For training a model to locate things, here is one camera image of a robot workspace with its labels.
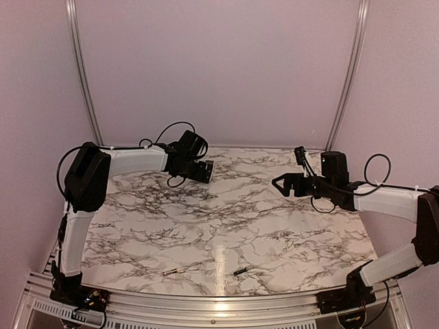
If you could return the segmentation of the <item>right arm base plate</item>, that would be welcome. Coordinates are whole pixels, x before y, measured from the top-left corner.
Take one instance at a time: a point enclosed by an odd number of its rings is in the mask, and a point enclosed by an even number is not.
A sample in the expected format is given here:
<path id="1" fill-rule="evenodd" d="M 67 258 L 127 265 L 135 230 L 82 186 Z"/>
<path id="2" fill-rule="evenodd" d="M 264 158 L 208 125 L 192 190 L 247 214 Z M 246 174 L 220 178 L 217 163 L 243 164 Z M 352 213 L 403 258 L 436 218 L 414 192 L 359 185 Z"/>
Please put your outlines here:
<path id="1" fill-rule="evenodd" d="M 321 314 L 361 308 L 377 300 L 371 287 L 366 287 L 359 293 L 349 293 L 347 288 L 322 291 L 316 295 L 316 299 Z"/>

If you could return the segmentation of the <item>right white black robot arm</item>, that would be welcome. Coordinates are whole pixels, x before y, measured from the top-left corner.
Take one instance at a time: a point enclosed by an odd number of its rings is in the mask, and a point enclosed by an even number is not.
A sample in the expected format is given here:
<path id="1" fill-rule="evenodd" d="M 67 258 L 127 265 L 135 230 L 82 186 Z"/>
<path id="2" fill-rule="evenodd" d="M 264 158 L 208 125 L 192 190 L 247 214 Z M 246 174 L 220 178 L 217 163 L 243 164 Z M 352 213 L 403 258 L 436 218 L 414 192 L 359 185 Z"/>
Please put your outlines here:
<path id="1" fill-rule="evenodd" d="M 321 174 L 311 168 L 303 147 L 294 150 L 302 173 L 285 173 L 272 185 L 285 197 L 328 199 L 335 207 L 351 212 L 373 212 L 407 219 L 416 224 L 416 235 L 407 244 L 351 271 L 346 286 L 321 293 L 318 301 L 325 312 L 341 303 L 358 307 L 375 300 L 372 288 L 388 279 L 404 277 L 420 267 L 438 263 L 438 187 L 431 189 L 391 186 L 368 180 L 352 182 L 346 155 L 321 153 Z"/>

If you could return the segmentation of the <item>gold AAA battery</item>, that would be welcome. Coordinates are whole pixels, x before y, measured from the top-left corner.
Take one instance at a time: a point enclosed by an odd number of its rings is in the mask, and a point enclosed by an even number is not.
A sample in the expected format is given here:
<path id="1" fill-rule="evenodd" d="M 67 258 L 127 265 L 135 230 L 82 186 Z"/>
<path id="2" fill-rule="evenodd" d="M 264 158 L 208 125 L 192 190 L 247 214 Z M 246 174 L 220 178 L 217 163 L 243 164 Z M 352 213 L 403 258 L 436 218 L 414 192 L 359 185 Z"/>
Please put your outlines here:
<path id="1" fill-rule="evenodd" d="M 169 271 L 164 271 L 162 272 L 163 276 L 170 276 L 170 275 L 174 275 L 174 274 L 178 274 L 178 273 L 184 273 L 185 270 L 184 269 L 172 269 Z"/>

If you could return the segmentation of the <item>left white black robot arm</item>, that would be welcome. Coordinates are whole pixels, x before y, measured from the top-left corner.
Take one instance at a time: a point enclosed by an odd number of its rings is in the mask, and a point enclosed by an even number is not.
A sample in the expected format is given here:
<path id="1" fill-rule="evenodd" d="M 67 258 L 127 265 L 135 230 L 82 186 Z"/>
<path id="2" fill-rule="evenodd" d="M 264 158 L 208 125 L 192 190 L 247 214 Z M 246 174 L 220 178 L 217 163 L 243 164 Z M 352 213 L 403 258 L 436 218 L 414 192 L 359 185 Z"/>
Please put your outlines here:
<path id="1" fill-rule="evenodd" d="M 106 200 L 108 181 L 116 175 L 163 172 L 208 184 L 214 162 L 204 160 L 208 143 L 187 130 L 178 141 L 148 146 L 98 146 L 93 142 L 74 147 L 75 154 L 58 188 L 64 198 L 64 214 L 58 228 L 58 258 L 51 265 L 51 298 L 66 304 L 87 302 L 93 292 L 82 285 L 82 252 L 91 219 Z"/>

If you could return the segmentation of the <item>black green AAA battery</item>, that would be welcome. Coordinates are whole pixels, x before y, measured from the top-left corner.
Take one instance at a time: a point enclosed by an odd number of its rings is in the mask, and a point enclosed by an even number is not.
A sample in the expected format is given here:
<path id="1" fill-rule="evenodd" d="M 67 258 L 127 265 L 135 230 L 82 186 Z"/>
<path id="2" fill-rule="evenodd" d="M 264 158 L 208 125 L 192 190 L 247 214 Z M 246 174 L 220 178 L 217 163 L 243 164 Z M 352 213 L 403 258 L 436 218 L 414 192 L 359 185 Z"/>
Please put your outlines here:
<path id="1" fill-rule="evenodd" d="M 240 275 L 240 274 L 242 274 L 242 273 L 245 273 L 245 272 L 247 272 L 248 271 L 248 268 L 242 268 L 242 269 L 238 269 L 238 270 L 236 270 L 234 273 L 233 273 L 233 275 L 234 276 L 238 276 L 238 275 Z"/>

